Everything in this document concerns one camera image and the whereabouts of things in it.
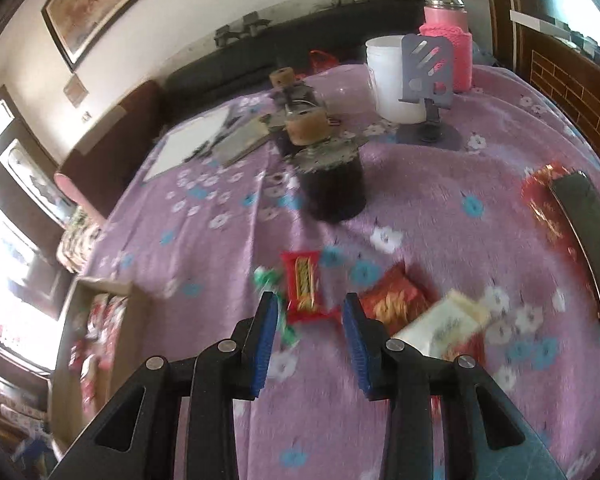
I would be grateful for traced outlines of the dark red snack bag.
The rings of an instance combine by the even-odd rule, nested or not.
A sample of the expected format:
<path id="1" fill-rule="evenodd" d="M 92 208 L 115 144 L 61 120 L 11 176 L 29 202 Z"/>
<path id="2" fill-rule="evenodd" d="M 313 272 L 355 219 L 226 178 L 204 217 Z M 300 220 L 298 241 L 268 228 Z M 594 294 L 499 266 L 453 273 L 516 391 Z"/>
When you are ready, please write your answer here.
<path id="1" fill-rule="evenodd" d="M 390 336 L 399 333 L 431 306 L 426 295 L 396 263 L 370 289 L 358 296 L 365 315 L 381 322 Z"/>

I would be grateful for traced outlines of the red gold snack bar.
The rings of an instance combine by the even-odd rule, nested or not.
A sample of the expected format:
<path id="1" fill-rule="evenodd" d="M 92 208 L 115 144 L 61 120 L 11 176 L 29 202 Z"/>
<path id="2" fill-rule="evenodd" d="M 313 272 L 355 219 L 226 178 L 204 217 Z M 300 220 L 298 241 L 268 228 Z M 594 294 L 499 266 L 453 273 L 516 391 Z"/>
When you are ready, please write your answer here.
<path id="1" fill-rule="evenodd" d="M 283 252 L 280 258 L 286 276 L 287 322 L 339 322 L 340 309 L 329 307 L 324 300 L 321 288 L 321 253 L 315 250 Z"/>

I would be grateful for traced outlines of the pink cartoon snack bag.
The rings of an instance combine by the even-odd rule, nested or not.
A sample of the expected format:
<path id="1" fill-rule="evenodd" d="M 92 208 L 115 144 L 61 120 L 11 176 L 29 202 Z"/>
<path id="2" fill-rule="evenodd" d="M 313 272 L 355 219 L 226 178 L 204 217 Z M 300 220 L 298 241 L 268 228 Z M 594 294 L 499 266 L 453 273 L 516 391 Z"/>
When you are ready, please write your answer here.
<path id="1" fill-rule="evenodd" d="M 114 357 L 128 297 L 96 294 L 73 321 L 69 370 L 79 378 L 84 424 L 90 422 L 114 391 Z"/>

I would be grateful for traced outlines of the green clear candy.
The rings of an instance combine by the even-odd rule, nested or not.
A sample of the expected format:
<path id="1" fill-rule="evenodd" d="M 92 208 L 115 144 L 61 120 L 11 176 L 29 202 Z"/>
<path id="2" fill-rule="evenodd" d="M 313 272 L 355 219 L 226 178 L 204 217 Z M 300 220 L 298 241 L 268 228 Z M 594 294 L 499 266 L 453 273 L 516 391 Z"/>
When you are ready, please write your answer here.
<path id="1" fill-rule="evenodd" d="M 277 308 L 276 332 L 282 350 L 291 350 L 299 342 L 297 332 L 287 321 L 287 296 L 283 286 L 283 271 L 266 266 L 257 266 L 252 274 L 253 285 L 257 292 L 272 292 Z"/>

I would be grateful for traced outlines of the cardboard box tray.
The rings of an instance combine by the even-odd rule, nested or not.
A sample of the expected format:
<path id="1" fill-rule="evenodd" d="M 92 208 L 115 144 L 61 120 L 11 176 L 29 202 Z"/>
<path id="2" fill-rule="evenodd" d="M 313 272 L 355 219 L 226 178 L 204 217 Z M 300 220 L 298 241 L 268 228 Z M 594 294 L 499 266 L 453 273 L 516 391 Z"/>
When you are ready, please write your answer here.
<path id="1" fill-rule="evenodd" d="M 148 311 L 148 297 L 133 283 L 78 278 L 71 285 L 48 394 L 58 460 L 140 365 Z"/>

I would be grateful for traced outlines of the white wrapped snack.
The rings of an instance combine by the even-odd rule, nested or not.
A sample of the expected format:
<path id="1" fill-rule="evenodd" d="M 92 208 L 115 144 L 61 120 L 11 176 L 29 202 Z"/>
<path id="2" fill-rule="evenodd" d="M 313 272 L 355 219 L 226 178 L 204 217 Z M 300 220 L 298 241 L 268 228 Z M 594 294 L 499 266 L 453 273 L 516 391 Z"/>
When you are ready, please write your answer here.
<path id="1" fill-rule="evenodd" d="M 482 333 L 490 316 L 487 307 L 452 289 L 393 338 L 430 358 L 453 361 L 461 354 L 468 354 L 482 361 Z"/>

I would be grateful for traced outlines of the purple floral tablecloth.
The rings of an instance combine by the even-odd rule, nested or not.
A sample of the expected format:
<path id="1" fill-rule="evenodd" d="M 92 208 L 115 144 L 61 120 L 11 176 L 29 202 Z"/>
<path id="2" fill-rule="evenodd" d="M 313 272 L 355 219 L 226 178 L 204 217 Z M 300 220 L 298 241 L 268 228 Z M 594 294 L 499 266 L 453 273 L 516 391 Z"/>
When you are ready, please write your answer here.
<path id="1" fill-rule="evenodd" d="M 194 159 L 138 174 L 87 263 L 95 278 L 131 281 L 154 298 L 143 356 L 194 356 L 252 315 L 257 268 L 284 252 L 316 252 L 335 307 L 395 264 L 430 300 L 450 290 L 490 310 L 483 365 L 570 479 L 600 464 L 600 322 L 579 266 L 550 240 L 522 196 L 550 162 L 586 172 L 600 160 L 564 115 L 502 68 L 476 66 L 472 89 L 445 120 L 460 148 L 396 142 L 396 129 L 351 110 L 345 136 L 364 136 L 367 204 L 339 224 L 314 220 L 297 178 L 265 144 L 230 168 Z"/>

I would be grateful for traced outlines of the white paper sheet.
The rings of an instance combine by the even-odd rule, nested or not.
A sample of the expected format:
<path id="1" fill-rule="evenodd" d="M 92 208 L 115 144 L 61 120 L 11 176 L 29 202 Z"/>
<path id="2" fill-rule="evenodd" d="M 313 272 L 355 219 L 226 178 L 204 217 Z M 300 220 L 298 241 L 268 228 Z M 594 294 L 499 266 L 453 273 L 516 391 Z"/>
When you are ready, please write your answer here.
<path id="1" fill-rule="evenodd" d="M 170 130 L 164 136 L 163 144 L 149 166 L 144 181 L 180 166 L 186 159 L 191 158 L 223 129 L 231 111 L 230 105 L 224 105 L 187 119 Z"/>

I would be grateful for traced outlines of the grey notebook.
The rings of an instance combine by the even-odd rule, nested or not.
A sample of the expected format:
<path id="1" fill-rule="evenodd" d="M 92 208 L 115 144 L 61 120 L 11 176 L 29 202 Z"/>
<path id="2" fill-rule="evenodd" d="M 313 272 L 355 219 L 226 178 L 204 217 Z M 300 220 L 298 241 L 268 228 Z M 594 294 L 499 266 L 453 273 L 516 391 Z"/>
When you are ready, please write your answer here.
<path id="1" fill-rule="evenodd" d="M 232 166 L 260 148 L 269 136 L 268 125 L 263 120 L 251 119 L 216 144 L 212 150 L 212 157 L 224 168 Z"/>

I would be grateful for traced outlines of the black pot wooden knob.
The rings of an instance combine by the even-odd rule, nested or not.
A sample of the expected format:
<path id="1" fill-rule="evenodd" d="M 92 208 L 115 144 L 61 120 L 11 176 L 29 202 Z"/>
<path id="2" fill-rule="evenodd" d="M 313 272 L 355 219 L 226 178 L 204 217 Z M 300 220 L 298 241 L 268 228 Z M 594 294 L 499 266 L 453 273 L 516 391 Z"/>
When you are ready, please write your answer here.
<path id="1" fill-rule="evenodd" d="M 306 211 L 329 223 L 357 216 L 366 206 L 360 156 L 365 140 L 334 136 L 323 107 L 291 113 L 285 125 L 291 143 L 300 148 L 291 166 Z"/>
<path id="2" fill-rule="evenodd" d="M 270 81 L 272 90 L 268 92 L 268 97 L 273 101 L 275 108 L 271 114 L 271 126 L 283 126 L 289 115 L 323 106 L 314 89 L 298 79 L 291 67 L 273 70 L 270 73 Z"/>

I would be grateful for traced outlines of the rear black pot wooden knob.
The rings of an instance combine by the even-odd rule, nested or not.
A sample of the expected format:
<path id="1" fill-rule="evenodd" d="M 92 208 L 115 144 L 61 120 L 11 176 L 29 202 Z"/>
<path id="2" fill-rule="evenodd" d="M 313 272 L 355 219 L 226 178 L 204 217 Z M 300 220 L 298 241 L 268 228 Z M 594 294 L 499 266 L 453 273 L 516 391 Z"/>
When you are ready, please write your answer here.
<path id="1" fill-rule="evenodd" d="M 271 126 L 283 126 L 289 115 L 323 106 L 314 89 L 298 79 L 291 67 L 273 70 L 270 73 L 270 81 L 272 90 L 268 92 L 268 97 L 273 101 L 275 108 L 271 114 Z"/>

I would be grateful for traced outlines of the black sofa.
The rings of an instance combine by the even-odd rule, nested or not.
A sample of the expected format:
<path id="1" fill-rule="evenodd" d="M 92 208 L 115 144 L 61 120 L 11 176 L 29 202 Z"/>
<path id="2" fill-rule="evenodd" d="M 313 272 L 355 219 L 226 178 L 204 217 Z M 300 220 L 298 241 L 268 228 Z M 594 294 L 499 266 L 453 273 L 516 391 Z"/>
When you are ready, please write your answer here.
<path id="1" fill-rule="evenodd" d="M 361 63 L 375 37 L 417 32 L 425 0 L 366 0 L 270 26 L 215 50 L 172 73 L 163 85 L 175 117 L 192 116 L 247 91 L 268 88 L 276 68 L 312 73 L 310 53 L 321 51 L 343 64 Z"/>

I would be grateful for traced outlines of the white plastic container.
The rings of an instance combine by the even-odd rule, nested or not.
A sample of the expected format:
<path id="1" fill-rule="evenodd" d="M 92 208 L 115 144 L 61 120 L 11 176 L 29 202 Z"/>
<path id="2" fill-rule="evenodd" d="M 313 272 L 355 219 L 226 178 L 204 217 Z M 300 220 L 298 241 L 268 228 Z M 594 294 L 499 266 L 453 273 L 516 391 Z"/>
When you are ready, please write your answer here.
<path id="1" fill-rule="evenodd" d="M 423 100 L 402 101 L 403 35 L 382 36 L 366 41 L 366 65 L 374 92 L 377 114 L 399 125 L 421 124 L 426 119 Z"/>

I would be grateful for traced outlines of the pink thermos bottle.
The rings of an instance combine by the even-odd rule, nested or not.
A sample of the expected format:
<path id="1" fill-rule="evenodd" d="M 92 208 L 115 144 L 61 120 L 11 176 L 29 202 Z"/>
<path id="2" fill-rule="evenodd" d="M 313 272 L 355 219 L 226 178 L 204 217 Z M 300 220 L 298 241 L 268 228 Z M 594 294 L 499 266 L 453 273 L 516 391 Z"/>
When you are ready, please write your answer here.
<path id="1" fill-rule="evenodd" d="M 444 37 L 453 47 L 453 88 L 467 92 L 472 86 L 472 35 L 468 27 L 468 13 L 463 0 L 425 0 L 425 23 L 420 33 L 430 37 Z"/>

